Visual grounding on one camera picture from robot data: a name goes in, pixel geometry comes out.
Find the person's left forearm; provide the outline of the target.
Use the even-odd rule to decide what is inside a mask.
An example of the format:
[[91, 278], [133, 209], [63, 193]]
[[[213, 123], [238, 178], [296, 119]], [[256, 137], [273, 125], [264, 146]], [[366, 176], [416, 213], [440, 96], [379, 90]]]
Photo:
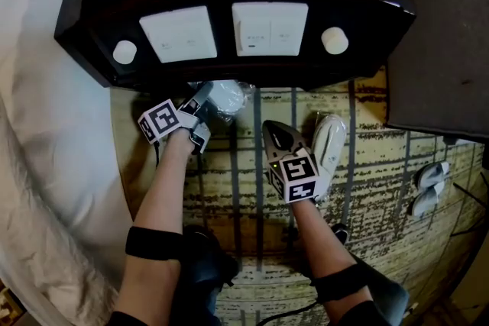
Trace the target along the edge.
[[[183, 232], [183, 187], [193, 150], [187, 129], [170, 134], [134, 220], [135, 227]], [[127, 255], [115, 310], [147, 326], [167, 326], [180, 269], [178, 260], [146, 260]]]

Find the person's right forearm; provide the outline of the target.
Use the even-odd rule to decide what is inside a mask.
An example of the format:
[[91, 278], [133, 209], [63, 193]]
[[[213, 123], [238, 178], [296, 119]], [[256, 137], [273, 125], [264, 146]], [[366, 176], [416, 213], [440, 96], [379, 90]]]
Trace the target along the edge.
[[[294, 202], [291, 208], [314, 279], [339, 273], [356, 264], [312, 202]], [[364, 286], [356, 293], [338, 301], [325, 302], [323, 306], [330, 321], [338, 324], [351, 308], [371, 300], [370, 290]]]

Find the black forearm band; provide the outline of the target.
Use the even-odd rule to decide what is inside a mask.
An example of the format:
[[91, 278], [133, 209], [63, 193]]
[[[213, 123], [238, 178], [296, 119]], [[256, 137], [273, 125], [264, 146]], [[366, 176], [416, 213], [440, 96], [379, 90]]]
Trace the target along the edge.
[[125, 253], [144, 260], [181, 261], [184, 256], [183, 247], [182, 234], [131, 227], [125, 244]]
[[368, 285], [368, 279], [362, 267], [354, 264], [337, 273], [313, 279], [311, 285], [316, 289], [317, 301], [324, 304], [355, 294]]

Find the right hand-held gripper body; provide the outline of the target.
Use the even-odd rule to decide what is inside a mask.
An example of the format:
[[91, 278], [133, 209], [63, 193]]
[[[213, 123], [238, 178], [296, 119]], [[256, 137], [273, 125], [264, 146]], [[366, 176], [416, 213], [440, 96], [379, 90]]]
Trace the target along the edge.
[[267, 164], [269, 183], [286, 204], [314, 198], [319, 174], [307, 147]]

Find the black tripod light stand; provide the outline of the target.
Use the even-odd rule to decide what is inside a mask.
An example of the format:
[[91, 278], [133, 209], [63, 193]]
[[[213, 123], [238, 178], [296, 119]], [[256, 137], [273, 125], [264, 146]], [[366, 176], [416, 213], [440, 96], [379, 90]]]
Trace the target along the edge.
[[450, 237], [457, 237], [457, 236], [470, 234], [470, 233], [479, 231], [480, 229], [482, 229], [486, 225], [485, 219], [486, 219], [487, 213], [489, 212], [489, 182], [488, 182], [486, 176], [482, 172], [480, 172], [480, 175], [481, 175], [482, 181], [483, 181], [483, 183], [486, 187], [486, 190], [487, 190], [487, 195], [488, 195], [488, 201], [487, 202], [484, 202], [482, 199], [478, 198], [476, 195], [474, 195], [472, 192], [468, 191], [467, 189], [462, 188], [458, 183], [456, 183], [456, 182], [453, 183], [453, 186], [457, 190], [463, 192], [463, 194], [465, 196], [469, 197], [470, 199], [475, 201], [478, 205], [480, 205], [484, 209], [484, 214], [475, 223], [473, 223], [472, 226], [470, 226], [469, 228], [462, 230], [462, 231], [453, 232], [453, 233], [451, 233]]

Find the person's black top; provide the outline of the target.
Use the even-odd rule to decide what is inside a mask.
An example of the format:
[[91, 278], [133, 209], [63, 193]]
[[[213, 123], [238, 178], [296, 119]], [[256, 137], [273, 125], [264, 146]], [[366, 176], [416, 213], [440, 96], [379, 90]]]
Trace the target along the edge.
[[[106, 326], [148, 326], [123, 312], [114, 311]], [[390, 326], [372, 301], [362, 302], [348, 310], [336, 326]]]

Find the open cardboard box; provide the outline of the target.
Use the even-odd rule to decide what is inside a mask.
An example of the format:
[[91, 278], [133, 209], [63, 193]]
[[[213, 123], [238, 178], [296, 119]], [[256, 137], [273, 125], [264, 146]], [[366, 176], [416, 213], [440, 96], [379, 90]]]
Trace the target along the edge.
[[0, 290], [0, 326], [13, 326], [24, 314], [8, 288]]

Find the person's right black shoe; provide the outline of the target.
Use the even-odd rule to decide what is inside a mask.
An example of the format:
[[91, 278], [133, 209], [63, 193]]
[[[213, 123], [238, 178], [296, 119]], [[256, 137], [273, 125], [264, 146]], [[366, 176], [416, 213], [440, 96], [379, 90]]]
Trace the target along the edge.
[[345, 244], [347, 239], [348, 239], [348, 227], [342, 223], [337, 223], [331, 226], [331, 229], [335, 236], [338, 238], [338, 240], [342, 243]]

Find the beige bed base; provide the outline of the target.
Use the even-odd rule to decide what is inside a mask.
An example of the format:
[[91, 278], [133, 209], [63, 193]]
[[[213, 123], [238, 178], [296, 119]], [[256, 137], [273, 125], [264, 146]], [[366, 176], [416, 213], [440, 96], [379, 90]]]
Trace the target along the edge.
[[156, 170], [156, 152], [138, 126], [144, 111], [156, 105], [148, 95], [111, 89], [112, 131], [125, 200], [135, 217]]

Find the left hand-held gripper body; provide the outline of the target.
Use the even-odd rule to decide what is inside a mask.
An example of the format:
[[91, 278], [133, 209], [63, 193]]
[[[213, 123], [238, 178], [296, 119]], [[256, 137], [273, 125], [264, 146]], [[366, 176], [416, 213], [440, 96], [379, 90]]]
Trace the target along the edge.
[[149, 144], [154, 144], [173, 131], [184, 128], [195, 144], [194, 154], [203, 153], [210, 138], [207, 124], [190, 112], [189, 103], [175, 108], [167, 99], [145, 111], [138, 119], [138, 125]]

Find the white bed duvet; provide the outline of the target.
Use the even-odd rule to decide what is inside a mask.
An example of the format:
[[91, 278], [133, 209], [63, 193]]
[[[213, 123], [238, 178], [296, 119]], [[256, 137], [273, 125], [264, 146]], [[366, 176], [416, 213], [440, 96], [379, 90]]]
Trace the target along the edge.
[[111, 102], [55, 40], [63, 0], [0, 0], [0, 279], [41, 326], [105, 326], [132, 220]]

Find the white square switch panel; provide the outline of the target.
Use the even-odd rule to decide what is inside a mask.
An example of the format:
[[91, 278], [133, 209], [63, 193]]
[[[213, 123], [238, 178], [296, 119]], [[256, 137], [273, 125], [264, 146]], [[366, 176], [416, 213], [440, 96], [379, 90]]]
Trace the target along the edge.
[[309, 7], [293, 2], [232, 5], [238, 56], [298, 56]]
[[217, 57], [205, 6], [148, 15], [139, 23], [161, 63]]

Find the white round knob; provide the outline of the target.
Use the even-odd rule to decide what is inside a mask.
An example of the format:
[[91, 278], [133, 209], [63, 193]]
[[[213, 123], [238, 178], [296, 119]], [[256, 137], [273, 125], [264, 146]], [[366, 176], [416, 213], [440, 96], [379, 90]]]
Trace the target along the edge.
[[136, 45], [131, 41], [120, 40], [112, 52], [112, 57], [117, 63], [128, 65], [133, 62], [137, 50]]
[[339, 55], [348, 49], [349, 41], [340, 27], [330, 27], [323, 31], [321, 41], [325, 51], [331, 55]]

